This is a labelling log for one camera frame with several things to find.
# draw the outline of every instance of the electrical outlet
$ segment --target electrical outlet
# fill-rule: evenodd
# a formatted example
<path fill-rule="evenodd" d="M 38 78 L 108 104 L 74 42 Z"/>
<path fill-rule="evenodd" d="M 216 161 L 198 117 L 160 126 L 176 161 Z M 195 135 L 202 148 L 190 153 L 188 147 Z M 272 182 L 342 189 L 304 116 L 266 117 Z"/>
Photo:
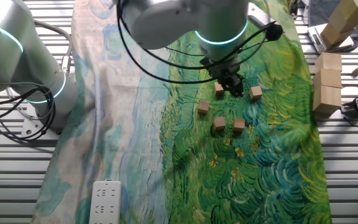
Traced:
<path fill-rule="evenodd" d="M 89 224 L 119 224 L 120 204 L 120 181 L 96 181 L 93 183 Z"/>

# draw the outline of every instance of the metal slat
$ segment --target metal slat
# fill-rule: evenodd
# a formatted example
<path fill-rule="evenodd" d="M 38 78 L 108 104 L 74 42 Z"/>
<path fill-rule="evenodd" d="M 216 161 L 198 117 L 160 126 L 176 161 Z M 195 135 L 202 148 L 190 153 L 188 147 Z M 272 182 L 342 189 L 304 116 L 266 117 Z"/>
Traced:
<path fill-rule="evenodd" d="M 326 173 L 358 173 L 358 160 L 335 160 L 325 161 Z"/>
<path fill-rule="evenodd" d="M 45 174 L 49 161 L 0 161 L 2 174 Z"/>
<path fill-rule="evenodd" d="M 40 189 L 0 189 L 0 202 L 37 201 Z"/>
<path fill-rule="evenodd" d="M 54 147 L 0 147 L 0 152 L 12 153 L 37 153 L 37 152 L 45 152 L 45 153 L 53 153 L 55 150 Z"/>
<path fill-rule="evenodd" d="M 331 203 L 331 213 L 333 218 L 351 217 L 352 214 L 358 215 L 358 203 Z"/>
<path fill-rule="evenodd" d="M 357 202 L 358 188 L 328 189 L 328 195 L 330 202 Z"/>
<path fill-rule="evenodd" d="M 31 218 L 0 218 L 0 224 L 28 224 Z"/>
<path fill-rule="evenodd" d="M 0 215 L 13 217 L 31 217 L 35 203 L 0 203 Z"/>
<path fill-rule="evenodd" d="M 6 153 L 0 152 L 0 160 L 13 160 L 13 159 L 21 159 L 21 160 L 43 160 L 49 161 L 52 157 L 51 153 Z"/>
<path fill-rule="evenodd" d="M 41 188 L 44 180 L 0 180 L 0 187 L 5 188 L 24 188 L 24 187 L 39 187 Z"/>
<path fill-rule="evenodd" d="M 358 224 L 358 218 L 333 218 L 333 224 Z"/>

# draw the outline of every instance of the robotic arm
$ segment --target robotic arm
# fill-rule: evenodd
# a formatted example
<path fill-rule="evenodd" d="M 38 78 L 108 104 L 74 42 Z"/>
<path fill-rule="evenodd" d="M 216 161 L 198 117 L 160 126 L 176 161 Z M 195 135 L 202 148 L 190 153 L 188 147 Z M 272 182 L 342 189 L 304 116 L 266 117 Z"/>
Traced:
<path fill-rule="evenodd" d="M 121 0 L 122 20 L 143 49 L 160 49 L 195 30 L 205 58 L 200 62 L 225 90 L 242 97 L 242 77 L 237 74 L 236 50 L 251 21 L 259 29 L 273 20 L 248 0 Z"/>
<path fill-rule="evenodd" d="M 67 75 L 39 39 L 24 2 L 0 0 L 0 91 L 8 86 L 19 94 L 34 89 L 19 84 L 23 82 L 48 87 L 56 105 L 51 129 L 61 131 L 78 95 L 75 83 Z M 40 116 L 50 109 L 42 93 L 31 95 L 28 101 Z"/>
<path fill-rule="evenodd" d="M 119 1 L 122 20 L 144 49 L 165 47 L 195 30 L 205 56 L 201 63 L 225 90 L 235 97 L 243 96 L 242 77 L 237 74 L 241 63 L 237 59 L 239 45 L 245 39 L 249 21 L 260 29 L 272 22 L 255 4 L 248 0 Z M 279 29 L 276 39 L 282 34 Z M 39 39 L 23 1 L 0 0 L 0 91 L 10 86 L 22 95 L 34 89 L 24 82 L 46 86 L 56 105 L 51 128 L 60 131 L 78 94 L 67 75 Z M 38 116 L 50 110 L 42 93 L 29 96 L 28 101 Z"/>

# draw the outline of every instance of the metal grating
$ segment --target metal grating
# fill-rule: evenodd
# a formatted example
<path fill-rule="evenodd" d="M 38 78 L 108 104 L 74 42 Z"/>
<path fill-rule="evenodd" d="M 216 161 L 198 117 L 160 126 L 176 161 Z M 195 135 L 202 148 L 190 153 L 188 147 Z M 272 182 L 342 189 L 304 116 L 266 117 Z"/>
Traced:
<path fill-rule="evenodd" d="M 35 19 L 71 32 L 74 1 L 37 0 L 25 3 Z M 308 37 L 302 16 L 295 24 L 313 76 L 318 54 Z M 67 40 L 40 27 L 37 27 L 37 32 L 60 62 L 68 47 Z M 348 102 L 358 96 L 358 77 L 351 75 L 358 67 L 358 48 L 350 54 L 342 55 L 342 62 L 342 102 Z M 4 93 L 0 93 L 0 101 L 6 98 Z M 11 105 L 1 105 L 0 110 L 6 111 L 10 107 Z M 4 118 L 6 124 L 17 134 L 21 132 L 23 120 L 24 117 L 17 111 Z M 318 126 L 333 223 L 358 223 L 358 128 L 344 121 L 338 111 L 330 118 L 318 119 Z M 56 141 L 46 140 L 32 143 L 30 147 L 21 146 L 0 135 L 0 223 L 30 223 L 55 145 Z"/>

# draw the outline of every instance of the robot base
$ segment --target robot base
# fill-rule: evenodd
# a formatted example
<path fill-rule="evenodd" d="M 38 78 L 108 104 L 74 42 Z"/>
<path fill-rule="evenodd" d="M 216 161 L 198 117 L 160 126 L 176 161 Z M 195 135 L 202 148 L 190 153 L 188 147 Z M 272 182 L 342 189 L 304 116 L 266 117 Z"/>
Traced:
<path fill-rule="evenodd" d="M 30 116 L 37 117 L 37 114 L 35 112 L 35 108 L 29 103 L 27 106 L 26 113 Z M 44 124 L 41 123 L 39 120 L 31 120 L 29 118 L 24 119 L 23 123 L 23 129 L 22 129 L 22 136 L 27 137 L 31 134 L 36 133 L 38 130 L 42 128 Z M 41 140 L 58 140 L 60 138 L 61 133 L 56 133 L 55 131 L 52 131 L 49 129 L 47 133 L 42 136 Z"/>

